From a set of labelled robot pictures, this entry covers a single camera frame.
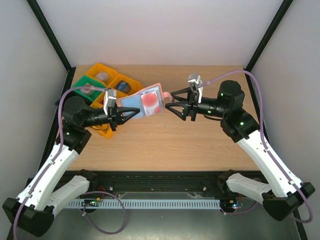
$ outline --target white cable tray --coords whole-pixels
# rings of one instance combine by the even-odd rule
[[[74,199],[65,209],[80,209],[85,205],[84,199]],[[214,199],[187,199],[187,200],[164,200],[164,199],[122,199],[126,209],[220,209],[220,200]],[[117,200],[104,199],[87,209],[121,209]]]

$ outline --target wooden table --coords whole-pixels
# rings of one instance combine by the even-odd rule
[[[76,68],[73,83],[91,65]],[[164,92],[188,87],[188,77],[200,74],[206,82],[242,66],[111,66],[136,79],[144,87],[161,83]],[[223,80],[235,80],[245,92],[243,107],[256,117],[244,74]],[[220,83],[204,88],[204,96],[216,98]],[[197,115],[196,121],[182,121],[167,109],[160,114],[131,119],[120,125],[110,139],[92,129],[92,137],[68,170],[95,171],[224,171],[258,170],[251,158],[222,131],[220,123]]]

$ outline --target white wall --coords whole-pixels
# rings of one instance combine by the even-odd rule
[[[247,65],[282,0],[38,0],[71,65]]]
[[[296,0],[264,50],[253,73],[262,87],[266,128],[272,146],[316,192],[305,224],[309,240],[320,223],[320,1]],[[300,207],[302,218],[308,218]]]
[[[27,1],[0,2],[0,205],[34,177],[67,72]],[[0,239],[10,222],[0,209]]]

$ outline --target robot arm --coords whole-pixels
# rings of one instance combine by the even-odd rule
[[[6,199],[2,208],[12,223],[21,203],[28,197],[20,214],[18,227],[36,237],[41,237],[48,231],[55,216],[69,202],[87,192],[90,186],[93,190],[96,189],[94,186],[96,175],[83,169],[71,181],[53,192],[64,172],[79,156],[91,137],[91,133],[85,127],[109,124],[115,131],[118,125],[126,123],[140,112],[139,108],[117,107],[114,90],[109,89],[105,95],[104,107],[97,109],[86,105],[79,96],[66,100],[62,112],[64,117],[62,151],[53,162],[61,145],[60,137],[58,137],[48,159],[31,183],[17,198]],[[30,195],[31,187],[39,176],[42,177]]]
[[[264,138],[268,151],[291,177],[291,182],[267,153],[261,140],[259,124],[242,108],[245,93],[236,81],[222,82],[217,98],[202,96],[202,90],[197,89],[197,85],[202,83],[199,75],[190,75],[188,82],[190,87],[171,93],[178,102],[167,103],[165,107],[184,121],[188,116],[191,117],[191,121],[195,121],[197,114],[207,118],[208,116],[220,118],[218,120],[222,130],[244,149],[268,181],[268,184],[261,183],[229,170],[218,179],[218,186],[224,194],[231,191],[254,199],[263,205],[270,216],[282,221],[304,202],[293,183],[300,186],[306,198],[315,192],[310,182],[303,183],[287,168]],[[178,96],[184,93],[187,93],[186,98]],[[182,111],[179,112],[173,107],[181,107]]]

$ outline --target red circle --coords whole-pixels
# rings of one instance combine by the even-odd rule
[[[161,107],[160,106],[157,106],[155,109],[154,109],[154,114],[159,114],[161,113]]]
[[[157,104],[158,98],[154,92],[147,93],[142,96],[142,104],[145,107],[152,107]]]

